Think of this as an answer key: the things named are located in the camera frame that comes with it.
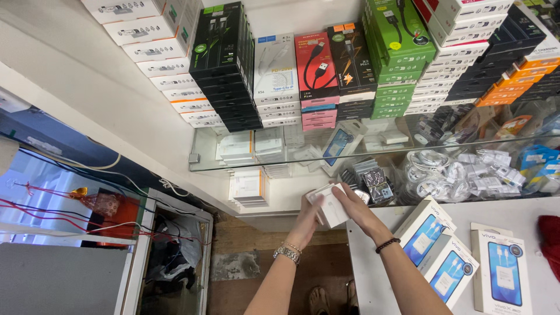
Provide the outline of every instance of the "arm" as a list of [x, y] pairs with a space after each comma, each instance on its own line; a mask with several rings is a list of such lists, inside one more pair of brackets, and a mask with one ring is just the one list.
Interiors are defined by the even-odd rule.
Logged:
[[[341, 183], [346, 194], [333, 187], [333, 194], [342, 203], [348, 216], [371, 237], [375, 246], [393, 238], [393, 234], [381, 220], [350, 189]], [[449, 308], [437, 296], [428, 281], [416, 269], [398, 243], [392, 243], [381, 251], [381, 260], [391, 282], [396, 302], [403, 315], [452, 315]]]
[[[287, 243], [304, 250], [317, 228], [315, 217], [322, 202], [322, 196], [317, 198], [313, 205], [307, 201], [305, 196], [301, 197], [301, 211], [286, 238]], [[295, 248], [287, 245], [286, 247], [298, 252]], [[287, 315], [295, 275], [296, 264], [294, 261], [279, 254], [247, 307], [245, 315]]]

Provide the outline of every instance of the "sandal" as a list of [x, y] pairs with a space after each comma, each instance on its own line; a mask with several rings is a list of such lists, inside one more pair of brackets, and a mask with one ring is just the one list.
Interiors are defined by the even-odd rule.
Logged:
[[324, 313], [330, 315], [329, 297], [325, 289], [320, 286], [313, 288], [309, 294], [309, 310], [311, 315], [322, 315]]

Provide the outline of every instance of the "red cloth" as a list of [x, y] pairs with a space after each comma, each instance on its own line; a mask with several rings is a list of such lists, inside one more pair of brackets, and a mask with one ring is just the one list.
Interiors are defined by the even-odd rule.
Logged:
[[560, 217], [553, 215], [542, 215], [539, 217], [539, 229], [543, 237], [540, 250], [560, 281]]

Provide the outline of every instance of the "hand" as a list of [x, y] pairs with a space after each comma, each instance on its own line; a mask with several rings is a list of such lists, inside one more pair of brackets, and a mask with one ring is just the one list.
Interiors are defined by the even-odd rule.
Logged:
[[296, 223], [293, 225], [292, 230], [286, 238], [286, 242], [296, 246], [300, 250], [304, 250], [307, 246], [313, 232], [317, 228], [317, 212], [323, 204], [323, 199], [325, 197], [321, 194], [315, 200], [315, 203], [310, 204], [305, 198], [305, 195], [301, 196], [301, 211], [297, 216]]
[[356, 222], [363, 232], [371, 237], [376, 244], [383, 244], [393, 238], [393, 234], [389, 231], [387, 226], [371, 212], [350, 186], [348, 186], [347, 183], [340, 183], [340, 185], [344, 188], [344, 192], [338, 187], [333, 187], [333, 195], [340, 200], [348, 216]]

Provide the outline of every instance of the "beaded bracelet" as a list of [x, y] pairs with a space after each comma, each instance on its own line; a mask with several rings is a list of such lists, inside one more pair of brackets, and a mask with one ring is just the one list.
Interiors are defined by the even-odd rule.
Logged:
[[379, 254], [379, 253], [381, 252], [382, 249], [384, 249], [385, 247], [387, 247], [387, 246], [389, 246], [389, 245], [391, 245], [391, 244], [393, 244], [393, 243], [395, 243], [395, 242], [400, 243], [400, 238], [393, 238], [393, 239], [388, 240], [387, 242], [385, 242], [385, 243], [383, 243], [381, 246], [379, 246], [379, 247], [375, 250], [375, 252]]

